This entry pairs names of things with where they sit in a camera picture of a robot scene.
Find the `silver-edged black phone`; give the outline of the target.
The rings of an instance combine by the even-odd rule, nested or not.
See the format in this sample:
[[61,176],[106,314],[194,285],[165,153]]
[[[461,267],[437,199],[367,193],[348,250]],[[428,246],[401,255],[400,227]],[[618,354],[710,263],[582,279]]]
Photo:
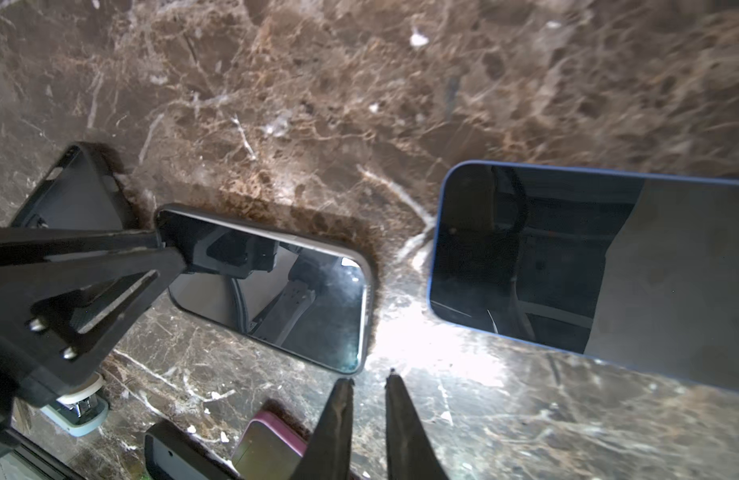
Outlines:
[[338,374],[363,368],[375,297],[365,255],[179,204],[154,225],[186,262],[168,290],[176,308]]

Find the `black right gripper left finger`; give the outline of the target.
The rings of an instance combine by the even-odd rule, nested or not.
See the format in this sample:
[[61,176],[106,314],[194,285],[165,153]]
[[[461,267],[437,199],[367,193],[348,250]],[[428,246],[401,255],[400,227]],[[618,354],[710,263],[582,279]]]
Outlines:
[[352,426],[353,381],[340,378],[335,382],[307,448],[290,478],[351,478]]

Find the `blue-edged phone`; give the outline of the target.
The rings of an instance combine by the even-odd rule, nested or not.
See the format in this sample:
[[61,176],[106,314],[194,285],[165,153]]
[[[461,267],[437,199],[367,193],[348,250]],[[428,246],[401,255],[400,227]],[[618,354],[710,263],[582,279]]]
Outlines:
[[459,164],[427,300],[472,330],[739,392],[739,180]]

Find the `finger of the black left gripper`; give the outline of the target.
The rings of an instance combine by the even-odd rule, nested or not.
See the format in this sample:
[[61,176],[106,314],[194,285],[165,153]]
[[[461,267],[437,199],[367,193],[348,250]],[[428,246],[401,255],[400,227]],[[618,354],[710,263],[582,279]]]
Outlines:
[[185,270],[152,231],[0,228],[0,387],[40,407],[81,386]]

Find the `light blue stapler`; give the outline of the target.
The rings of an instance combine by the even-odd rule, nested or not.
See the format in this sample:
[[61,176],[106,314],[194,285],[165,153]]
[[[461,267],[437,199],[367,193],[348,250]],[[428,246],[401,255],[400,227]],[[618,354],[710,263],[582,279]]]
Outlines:
[[40,411],[70,436],[87,436],[97,430],[109,414],[109,404],[100,393],[103,385],[103,377],[95,372],[73,392],[41,407]]

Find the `black phone with pink case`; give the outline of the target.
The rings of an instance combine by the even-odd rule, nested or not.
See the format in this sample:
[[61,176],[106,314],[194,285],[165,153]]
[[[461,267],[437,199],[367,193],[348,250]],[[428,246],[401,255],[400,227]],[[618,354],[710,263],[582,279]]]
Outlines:
[[231,464],[242,479],[287,480],[306,446],[307,442],[279,416],[260,410],[247,424]]

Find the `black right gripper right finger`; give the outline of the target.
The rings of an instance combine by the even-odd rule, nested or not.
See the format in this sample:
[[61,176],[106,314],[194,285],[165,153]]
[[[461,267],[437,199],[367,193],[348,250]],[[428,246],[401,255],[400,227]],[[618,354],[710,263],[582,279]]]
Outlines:
[[393,369],[385,385],[385,408],[389,479],[447,479],[405,382]]

